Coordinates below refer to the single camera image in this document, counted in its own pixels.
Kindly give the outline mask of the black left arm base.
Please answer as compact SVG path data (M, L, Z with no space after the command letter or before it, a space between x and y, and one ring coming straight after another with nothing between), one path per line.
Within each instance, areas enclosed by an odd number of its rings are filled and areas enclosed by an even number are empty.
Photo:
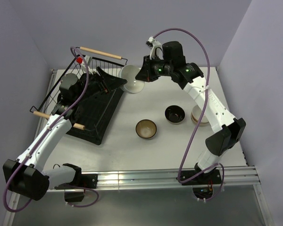
M98 193L95 191L98 182L98 174L82 174L78 184L62 184L54 187L54 190L64 190L64 199L66 202L74 205L82 205L84 198L95 198L98 200Z

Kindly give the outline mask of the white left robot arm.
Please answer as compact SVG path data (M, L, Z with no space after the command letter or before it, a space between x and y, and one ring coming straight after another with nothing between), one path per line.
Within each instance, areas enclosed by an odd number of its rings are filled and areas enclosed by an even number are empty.
M82 169L64 163L57 169L44 171L45 163L61 138L79 120L80 103L91 97L109 94L124 86L127 80L106 73L100 67L81 76L63 74L60 78L58 102L49 115L47 125L17 157L3 164L7 191L21 194L31 200L40 200L48 189L68 184L77 188L82 184Z

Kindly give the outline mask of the cream bowl brown base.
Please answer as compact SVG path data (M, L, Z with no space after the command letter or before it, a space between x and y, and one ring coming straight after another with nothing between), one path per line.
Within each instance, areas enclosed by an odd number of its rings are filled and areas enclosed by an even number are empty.
M200 109L200 107L198 105L195 105L193 107L192 111L191 111L191 120L194 123L197 124L198 121L199 121L201 113L202 113L202 110ZM205 115L203 115L201 122L200 122L200 125L206 125L208 123L209 123L209 121L208 121L207 117Z

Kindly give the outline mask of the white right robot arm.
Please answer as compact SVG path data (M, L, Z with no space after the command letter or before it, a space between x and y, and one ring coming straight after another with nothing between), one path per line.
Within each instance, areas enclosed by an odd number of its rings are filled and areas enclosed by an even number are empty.
M202 152L195 165L195 179L204 184L211 178L212 166L219 162L228 149L240 141L246 122L243 118L237 119L222 104L207 84L209 77L204 76L195 63L185 61L182 45L178 41L161 44L150 37L146 44L151 51L143 58L143 65L135 78L139 81L153 82L161 76L169 76L192 97L200 109L204 110L213 130L213 135L205 140L206 150Z

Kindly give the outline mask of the white ceramic bowl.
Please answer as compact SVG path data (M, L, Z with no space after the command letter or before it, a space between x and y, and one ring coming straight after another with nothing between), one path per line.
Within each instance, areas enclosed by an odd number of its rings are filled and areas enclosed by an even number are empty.
M118 72L117 77L127 81L127 83L121 87L124 92L137 94L143 90L145 82L136 80L135 78L139 72L140 68L134 65L126 65Z

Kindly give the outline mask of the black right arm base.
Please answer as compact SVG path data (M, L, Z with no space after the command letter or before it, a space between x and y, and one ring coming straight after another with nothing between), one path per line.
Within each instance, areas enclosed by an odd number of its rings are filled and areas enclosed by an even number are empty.
M213 169L209 173L202 173L196 178L186 182L182 183L182 186L200 186L203 187L196 187L193 188L193 193L197 198L200 199L208 199L213 196L213 185L220 185L222 182L222 176L220 174L220 171L218 169Z

